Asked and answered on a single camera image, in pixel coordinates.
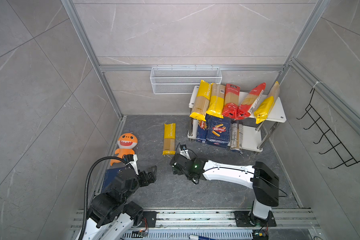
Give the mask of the blue Barilla spaghetti box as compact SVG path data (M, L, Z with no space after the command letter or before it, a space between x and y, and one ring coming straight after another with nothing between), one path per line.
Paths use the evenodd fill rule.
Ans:
M198 120L198 126L197 126L197 138L196 141L199 143L206 143L207 140L207 122Z

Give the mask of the blue Barilla rigatoni box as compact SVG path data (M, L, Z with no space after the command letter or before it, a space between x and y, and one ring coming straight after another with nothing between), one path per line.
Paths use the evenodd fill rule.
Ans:
M231 119L210 116L207 125L206 143L226 148L231 140Z

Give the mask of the clear labelled spaghetti bag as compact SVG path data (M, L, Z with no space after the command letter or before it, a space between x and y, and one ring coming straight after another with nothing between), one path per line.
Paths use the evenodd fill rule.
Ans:
M243 125L236 121L231 126L230 151L242 154Z

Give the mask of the yellow barcode spaghetti bag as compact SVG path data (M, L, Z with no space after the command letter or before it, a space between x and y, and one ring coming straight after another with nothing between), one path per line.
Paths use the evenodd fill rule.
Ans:
M225 102L225 90L226 87L220 84L212 84L210 104L207 110L207 114L217 118L223 119L223 108Z

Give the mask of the red spaghetti bag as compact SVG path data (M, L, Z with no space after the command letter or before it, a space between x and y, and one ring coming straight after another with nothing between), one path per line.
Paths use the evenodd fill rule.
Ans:
M266 83L259 84L246 95L237 109L235 120L243 120L251 116L263 95L265 88Z
M239 107L240 87L232 84L226 85L225 102L222 115L231 119L235 119Z

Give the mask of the yellow Pastatime spaghetti bag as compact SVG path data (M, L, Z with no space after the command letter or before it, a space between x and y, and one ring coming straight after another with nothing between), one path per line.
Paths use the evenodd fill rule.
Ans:
M201 80L199 90L190 117L199 121L206 121L206 114L210 104L212 85Z

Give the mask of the yellow pasta bag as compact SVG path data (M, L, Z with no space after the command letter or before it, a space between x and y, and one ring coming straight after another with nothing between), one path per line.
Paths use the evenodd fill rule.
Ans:
M254 116L256 117L256 124L260 124L264 122L270 112L272 111L278 97L280 94L280 84L278 81L275 82L273 87L271 88L267 98L261 103L258 109L254 112Z

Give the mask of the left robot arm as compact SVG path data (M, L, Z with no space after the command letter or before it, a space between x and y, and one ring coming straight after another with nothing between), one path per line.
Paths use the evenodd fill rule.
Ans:
M125 168L119 171L107 185L104 192L89 200L89 183L95 167L107 160L118 160ZM83 224L78 240L121 240L133 227L142 226L143 230L134 231L140 237L149 234L149 222L144 217L144 209L129 198L140 188L153 184L157 179L157 166L145 171L137 167L137 156L125 158L107 156L95 161L87 174L84 192Z

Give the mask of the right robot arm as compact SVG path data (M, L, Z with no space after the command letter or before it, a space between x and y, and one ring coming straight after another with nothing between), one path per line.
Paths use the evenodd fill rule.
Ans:
M223 181L252 189L255 200L250 212L235 212L239 227L275 227L272 208L279 205L279 177L263 162L253 166L235 166L212 160L187 159L175 154L170 161L174 175L184 175L194 184L204 181Z

